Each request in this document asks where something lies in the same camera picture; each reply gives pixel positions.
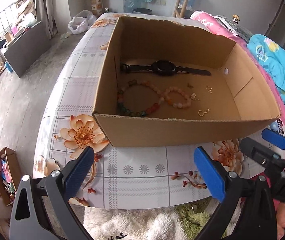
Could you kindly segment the operator hand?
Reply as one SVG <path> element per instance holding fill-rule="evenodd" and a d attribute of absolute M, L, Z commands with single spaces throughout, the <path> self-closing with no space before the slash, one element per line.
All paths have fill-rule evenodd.
<path fill-rule="evenodd" d="M 280 202 L 276 211 L 277 240 L 285 235 L 285 203 Z"/>

